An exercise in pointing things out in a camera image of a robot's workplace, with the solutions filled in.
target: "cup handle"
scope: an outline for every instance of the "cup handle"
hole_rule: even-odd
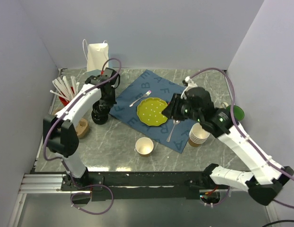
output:
[[[226,103],[226,102],[222,102],[221,103],[221,108],[227,108],[227,106],[229,106],[229,104],[228,103]]]

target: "polka dot plate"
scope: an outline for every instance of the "polka dot plate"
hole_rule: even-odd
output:
[[[137,106],[137,116],[148,126],[160,126],[168,119],[161,112],[168,104],[160,98],[147,98]]]

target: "green cup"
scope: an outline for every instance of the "green cup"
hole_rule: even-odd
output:
[[[226,107],[226,110],[231,111],[231,105],[227,106]],[[237,105],[234,105],[233,113],[234,113],[234,117],[238,121],[241,121],[245,117],[245,112],[239,106],[237,106]]]

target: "blue cloth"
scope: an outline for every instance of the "blue cloth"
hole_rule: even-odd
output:
[[[167,120],[166,123],[158,127],[148,126],[142,123],[136,114],[137,106],[144,98],[136,102],[132,107],[129,107],[129,105],[142,97],[148,90],[151,91],[148,97],[158,97],[168,103],[174,93],[182,93],[184,89],[184,87],[146,70],[116,98],[117,104],[111,109],[110,114],[149,138],[178,153],[182,153],[187,144],[190,129],[195,123],[194,121],[185,120],[176,125],[170,142],[167,142],[173,128],[173,120]]]

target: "green mug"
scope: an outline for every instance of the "green mug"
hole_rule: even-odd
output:
[[[221,107],[231,111],[231,105],[227,105],[226,103],[221,103]],[[245,112],[238,105],[234,105],[233,113],[234,113],[234,117],[238,121],[241,121],[245,117]]]

